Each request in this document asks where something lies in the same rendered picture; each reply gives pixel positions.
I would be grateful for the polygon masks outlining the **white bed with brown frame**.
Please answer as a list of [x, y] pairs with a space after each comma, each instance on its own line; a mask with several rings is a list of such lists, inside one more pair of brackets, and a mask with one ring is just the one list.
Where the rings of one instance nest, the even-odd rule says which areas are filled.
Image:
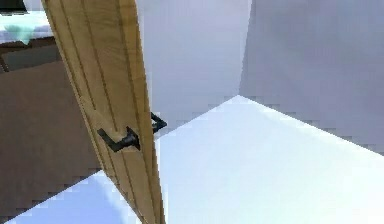
[[4, 72], [61, 60], [44, 11], [0, 14], [0, 68]]

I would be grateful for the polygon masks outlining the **pale green cloth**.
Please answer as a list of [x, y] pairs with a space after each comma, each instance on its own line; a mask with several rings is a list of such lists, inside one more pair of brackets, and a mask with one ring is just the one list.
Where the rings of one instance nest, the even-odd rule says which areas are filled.
[[28, 45], [33, 37], [34, 30], [35, 28], [32, 26], [6, 25], [6, 40], [8, 42], [20, 41], [24, 45]]

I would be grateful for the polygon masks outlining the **light wooden room door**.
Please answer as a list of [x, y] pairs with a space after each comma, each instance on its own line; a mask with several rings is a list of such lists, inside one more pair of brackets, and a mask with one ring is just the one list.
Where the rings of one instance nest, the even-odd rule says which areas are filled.
[[[136, 0], [41, 0], [101, 168], [141, 224], [166, 224]], [[113, 152], [129, 126], [140, 149]]]

